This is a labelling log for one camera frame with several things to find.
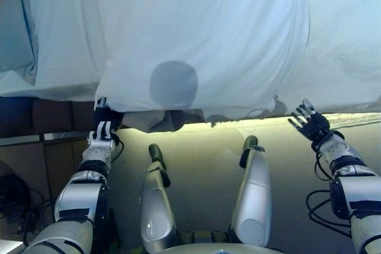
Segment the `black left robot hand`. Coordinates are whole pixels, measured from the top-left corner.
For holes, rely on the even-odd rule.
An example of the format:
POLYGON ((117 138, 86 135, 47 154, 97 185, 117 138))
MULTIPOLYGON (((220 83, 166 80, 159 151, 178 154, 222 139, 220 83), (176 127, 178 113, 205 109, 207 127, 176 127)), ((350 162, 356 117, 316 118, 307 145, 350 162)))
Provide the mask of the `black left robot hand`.
POLYGON ((117 131, 122 125, 123 117, 123 112, 114 111, 107 105, 107 99, 105 97, 100 97, 97 99, 95 109, 93 111, 93 121, 96 126, 101 121, 110 121, 110 128, 114 131, 117 131))

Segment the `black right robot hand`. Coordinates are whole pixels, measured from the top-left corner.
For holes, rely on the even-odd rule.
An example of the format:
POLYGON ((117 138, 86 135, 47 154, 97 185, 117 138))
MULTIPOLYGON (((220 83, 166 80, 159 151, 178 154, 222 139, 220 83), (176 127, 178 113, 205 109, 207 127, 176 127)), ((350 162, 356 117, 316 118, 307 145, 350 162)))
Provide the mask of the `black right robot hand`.
POLYGON ((291 113, 288 123, 309 141, 318 143, 328 135, 330 131, 330 123, 327 118, 317 112, 308 99, 295 108, 295 112, 291 113))

